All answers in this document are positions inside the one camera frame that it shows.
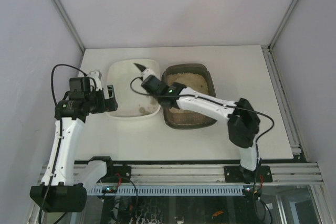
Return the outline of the dark translucent litter box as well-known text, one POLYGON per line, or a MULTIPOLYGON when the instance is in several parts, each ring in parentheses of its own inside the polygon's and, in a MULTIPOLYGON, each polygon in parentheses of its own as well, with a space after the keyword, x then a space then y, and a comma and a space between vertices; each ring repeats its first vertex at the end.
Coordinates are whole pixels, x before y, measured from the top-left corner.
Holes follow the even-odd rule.
MULTIPOLYGON (((171 85, 174 82, 184 84, 197 92, 215 96, 210 72, 200 63, 185 63, 168 67, 161 77, 162 81, 171 85)), ((166 125, 178 130, 199 129, 216 123, 215 119, 200 113, 176 108, 163 108, 166 125)))

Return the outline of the black slotted litter scoop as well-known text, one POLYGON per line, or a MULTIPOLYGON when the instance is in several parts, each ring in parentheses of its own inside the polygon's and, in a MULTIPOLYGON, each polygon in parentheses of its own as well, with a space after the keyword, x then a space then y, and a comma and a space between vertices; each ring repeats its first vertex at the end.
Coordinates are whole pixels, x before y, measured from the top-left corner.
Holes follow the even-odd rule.
POLYGON ((140 72, 144 72, 147 69, 147 67, 138 63, 134 63, 134 65, 140 70, 140 72))

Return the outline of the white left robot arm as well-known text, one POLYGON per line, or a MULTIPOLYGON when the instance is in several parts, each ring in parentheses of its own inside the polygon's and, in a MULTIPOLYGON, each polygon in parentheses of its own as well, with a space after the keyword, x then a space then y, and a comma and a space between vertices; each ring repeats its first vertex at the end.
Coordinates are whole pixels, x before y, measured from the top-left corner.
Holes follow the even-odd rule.
POLYGON ((81 212, 87 193, 107 174, 110 157, 94 157, 79 174, 74 164, 79 136, 89 114, 118 109, 113 86, 103 87, 101 73, 71 78, 70 90, 55 107, 55 138, 50 159, 39 186, 30 189, 31 199, 44 212, 81 212))

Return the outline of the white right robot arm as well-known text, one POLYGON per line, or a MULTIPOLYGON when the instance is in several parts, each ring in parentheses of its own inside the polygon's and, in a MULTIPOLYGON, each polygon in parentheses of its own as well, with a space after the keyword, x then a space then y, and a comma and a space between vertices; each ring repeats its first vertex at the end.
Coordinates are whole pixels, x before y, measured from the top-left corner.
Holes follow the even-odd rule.
POLYGON ((205 95, 183 84, 168 86, 156 76, 143 75, 141 87, 164 108, 200 113, 226 123, 229 140, 238 147, 242 180, 249 184, 258 177, 258 151, 255 143, 260 119, 245 99, 237 102, 205 95))

